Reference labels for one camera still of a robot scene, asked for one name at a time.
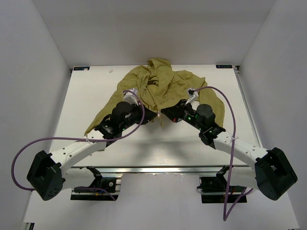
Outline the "olive yellow jacket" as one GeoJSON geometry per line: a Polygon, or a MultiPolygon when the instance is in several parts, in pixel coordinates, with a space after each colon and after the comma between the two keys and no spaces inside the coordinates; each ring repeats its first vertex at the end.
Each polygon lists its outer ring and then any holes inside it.
{"type": "Polygon", "coordinates": [[[128,72],[117,84],[116,91],[112,94],[106,105],[96,115],[85,134],[88,134],[102,119],[110,114],[117,103],[123,102],[123,92],[135,88],[138,90],[139,105],[153,112],[157,116],[163,114],[162,109],[174,106],[180,100],[187,101],[187,89],[194,88],[199,97],[191,103],[196,110],[199,104],[208,104],[215,113],[215,122],[223,128],[224,103],[209,89],[205,78],[200,78],[186,70],[174,71],[168,60],[152,58],[146,66],[140,65],[128,72]]]}

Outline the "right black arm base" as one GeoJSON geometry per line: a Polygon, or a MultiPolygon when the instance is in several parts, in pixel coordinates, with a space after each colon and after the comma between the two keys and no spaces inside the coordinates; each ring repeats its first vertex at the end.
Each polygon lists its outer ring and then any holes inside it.
{"type": "MultiPolygon", "coordinates": [[[[203,204],[224,203],[227,184],[224,175],[228,170],[229,166],[224,166],[215,176],[200,177],[200,185],[196,189],[201,194],[203,204]]],[[[243,187],[230,185],[227,203],[234,203],[242,191],[243,187]]]]}

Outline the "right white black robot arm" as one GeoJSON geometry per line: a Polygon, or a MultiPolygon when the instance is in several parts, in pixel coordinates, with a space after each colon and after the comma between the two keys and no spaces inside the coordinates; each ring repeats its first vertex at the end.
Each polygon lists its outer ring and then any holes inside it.
{"type": "Polygon", "coordinates": [[[162,113],[174,123],[187,122],[200,131],[199,137],[205,145],[233,154],[234,158],[246,164],[246,167],[224,166],[216,174],[220,190],[249,187],[276,201],[297,182],[298,177],[281,149],[264,149],[234,139],[216,124],[215,114],[209,105],[200,104],[194,110],[191,104],[181,100],[175,106],[162,109],[162,113]]]}

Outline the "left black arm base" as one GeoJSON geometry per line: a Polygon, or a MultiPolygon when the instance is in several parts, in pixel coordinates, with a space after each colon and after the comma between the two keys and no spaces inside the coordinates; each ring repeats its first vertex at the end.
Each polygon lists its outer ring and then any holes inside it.
{"type": "Polygon", "coordinates": [[[116,201],[121,189],[121,175],[102,173],[93,166],[79,168],[85,185],[77,184],[72,188],[71,200],[74,201],[116,201]]]}

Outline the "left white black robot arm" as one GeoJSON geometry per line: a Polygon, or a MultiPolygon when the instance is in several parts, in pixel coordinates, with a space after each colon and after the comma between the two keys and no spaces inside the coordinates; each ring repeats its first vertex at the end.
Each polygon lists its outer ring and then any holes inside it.
{"type": "Polygon", "coordinates": [[[93,166],[74,168],[74,165],[91,154],[113,144],[122,133],[134,124],[145,125],[157,114],[140,105],[119,102],[112,112],[85,136],[52,153],[40,151],[35,155],[27,180],[44,201],[55,197],[61,190],[84,187],[90,191],[104,188],[101,173],[93,166]]]}

